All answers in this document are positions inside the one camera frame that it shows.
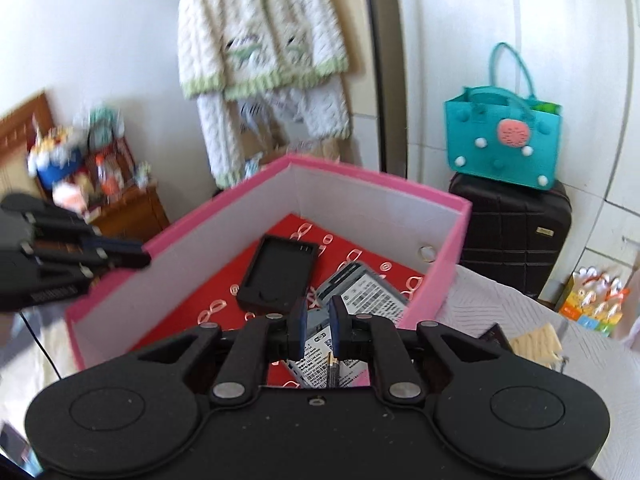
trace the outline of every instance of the black suitcase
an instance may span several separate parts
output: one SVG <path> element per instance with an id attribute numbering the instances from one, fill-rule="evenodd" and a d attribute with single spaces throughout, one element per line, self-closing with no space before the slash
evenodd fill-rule
<path id="1" fill-rule="evenodd" d="M 549 191 L 457 173 L 449 192 L 472 203 L 460 265 L 537 298 L 571 227 L 571 203 Z"/>

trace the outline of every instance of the bottle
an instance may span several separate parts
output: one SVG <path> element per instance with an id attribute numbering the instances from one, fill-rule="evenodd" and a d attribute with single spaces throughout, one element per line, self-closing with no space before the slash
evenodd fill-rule
<path id="1" fill-rule="evenodd" d="M 104 155 L 96 155 L 95 167 L 98 170 L 98 182 L 102 192 L 111 199 L 117 197 L 121 190 L 122 174 L 119 168 L 114 167 L 110 160 L 105 160 Z"/>

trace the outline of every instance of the teal handbag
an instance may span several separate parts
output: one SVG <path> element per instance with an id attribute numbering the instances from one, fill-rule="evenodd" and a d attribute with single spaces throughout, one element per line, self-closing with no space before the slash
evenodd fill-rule
<path id="1" fill-rule="evenodd" d="M 518 61 L 529 97 L 495 85 L 502 48 Z M 489 86 L 465 88 L 462 95 L 444 103 L 449 166 L 459 173 L 550 189 L 556 180 L 562 108 L 536 98 L 526 65 L 507 43 L 494 47 L 489 79 Z"/>

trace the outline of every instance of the knit pants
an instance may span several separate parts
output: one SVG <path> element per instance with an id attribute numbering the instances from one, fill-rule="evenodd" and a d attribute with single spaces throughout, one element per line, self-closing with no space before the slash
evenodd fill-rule
<path id="1" fill-rule="evenodd" d="M 280 121 L 302 119 L 311 137 L 347 139 L 351 134 L 339 75 L 313 88 L 281 88 L 257 99 L 268 104 Z M 225 189 L 239 184 L 244 178 L 244 153 L 237 107 L 226 102 L 221 92 L 213 92 L 198 97 L 198 112 L 216 185 Z"/>

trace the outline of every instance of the knit sweater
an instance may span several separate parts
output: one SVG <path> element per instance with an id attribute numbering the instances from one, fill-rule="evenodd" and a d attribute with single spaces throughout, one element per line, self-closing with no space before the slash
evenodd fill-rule
<path id="1" fill-rule="evenodd" d="M 187 98 L 310 88 L 348 68 L 331 0 L 180 0 L 178 58 Z"/>

